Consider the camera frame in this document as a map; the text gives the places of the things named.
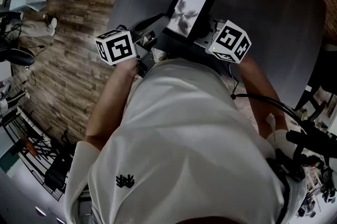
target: floor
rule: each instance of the floor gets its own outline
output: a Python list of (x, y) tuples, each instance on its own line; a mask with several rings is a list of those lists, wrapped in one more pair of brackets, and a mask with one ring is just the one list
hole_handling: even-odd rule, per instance
[[(68, 130), (72, 140), (84, 138), (88, 116), (113, 70), (99, 58), (93, 36), (105, 32), (114, 1), (48, 0), (43, 12), (25, 12), (24, 20), (42, 20), (44, 13), (58, 19), (55, 36), (20, 38), (22, 46), (47, 47), (28, 73), (31, 98), (24, 109), (44, 130), (52, 127), (55, 137)], [(17, 84), (26, 79), (24, 67), (14, 72)]]

